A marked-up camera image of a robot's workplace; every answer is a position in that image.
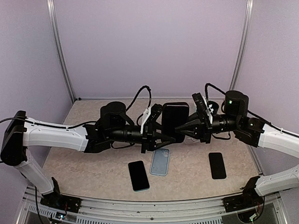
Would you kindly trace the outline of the light blue phone case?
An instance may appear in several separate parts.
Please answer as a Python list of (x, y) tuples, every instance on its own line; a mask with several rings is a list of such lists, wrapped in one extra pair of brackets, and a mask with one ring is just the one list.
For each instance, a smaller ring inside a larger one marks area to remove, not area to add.
[(157, 176), (166, 176), (170, 160), (170, 151), (166, 148), (157, 149), (153, 153), (150, 174)]

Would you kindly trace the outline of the clear phone case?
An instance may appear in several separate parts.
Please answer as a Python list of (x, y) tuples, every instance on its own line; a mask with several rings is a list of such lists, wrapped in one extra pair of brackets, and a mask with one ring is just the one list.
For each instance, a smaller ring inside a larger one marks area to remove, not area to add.
[(191, 137), (185, 137), (185, 140), (184, 140), (184, 143), (186, 145), (191, 145), (191, 144), (197, 144), (197, 143), (200, 143), (200, 140), (197, 140), (197, 139), (194, 139), (194, 138), (191, 138)]

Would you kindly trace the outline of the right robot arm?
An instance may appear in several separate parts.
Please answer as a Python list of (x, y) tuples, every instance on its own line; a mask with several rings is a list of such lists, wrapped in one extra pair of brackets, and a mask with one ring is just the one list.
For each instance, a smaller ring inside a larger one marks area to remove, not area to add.
[[(271, 150), (277, 155), (299, 157), (299, 135), (274, 126), (257, 115), (248, 116), (249, 97), (239, 91), (227, 91), (222, 114), (213, 115), (207, 100), (200, 93), (192, 95), (196, 112), (188, 121), (176, 127), (179, 134), (206, 144), (216, 133), (233, 132), (235, 138), (251, 148)], [(295, 165), (270, 175), (255, 176), (248, 180), (239, 196), (239, 203), (249, 207), (258, 196), (297, 188), (299, 167)]]

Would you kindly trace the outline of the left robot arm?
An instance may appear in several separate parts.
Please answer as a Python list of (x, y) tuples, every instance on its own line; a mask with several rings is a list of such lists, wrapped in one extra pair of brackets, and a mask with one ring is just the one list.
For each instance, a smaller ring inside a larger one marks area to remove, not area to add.
[(149, 106), (138, 126), (127, 115), (126, 106), (119, 101), (108, 103), (100, 109), (97, 121), (88, 121), (75, 126), (43, 123), (18, 111), (9, 118), (4, 133), (1, 160), (17, 168), (39, 190), (43, 197), (59, 208), (65, 204), (55, 178), (48, 178), (42, 168), (27, 151), (30, 146), (62, 147), (79, 152), (96, 154), (110, 149), (115, 142), (140, 144), (141, 152), (155, 151), (177, 143), (177, 135), (196, 138), (200, 130), (200, 119), (196, 113), (171, 113), (169, 122), (159, 124), (164, 115), (159, 104)]

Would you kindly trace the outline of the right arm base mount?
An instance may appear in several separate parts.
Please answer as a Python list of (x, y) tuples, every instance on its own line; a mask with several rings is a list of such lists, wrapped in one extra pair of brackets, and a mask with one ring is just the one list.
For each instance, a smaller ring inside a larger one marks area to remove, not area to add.
[(236, 196), (223, 198), (223, 204), (226, 212), (243, 210), (264, 203), (264, 197), (259, 196), (255, 191), (256, 182), (260, 176), (251, 177), (246, 185), (241, 188), (242, 193)]

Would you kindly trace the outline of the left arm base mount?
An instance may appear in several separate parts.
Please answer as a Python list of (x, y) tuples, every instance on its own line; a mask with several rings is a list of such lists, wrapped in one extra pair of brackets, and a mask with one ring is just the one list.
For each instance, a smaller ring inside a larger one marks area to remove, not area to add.
[(42, 195), (40, 204), (54, 209), (64, 210), (65, 212), (78, 213), (82, 201), (81, 198), (62, 195), (58, 182), (54, 177), (52, 177), (52, 181), (54, 184), (53, 192)]

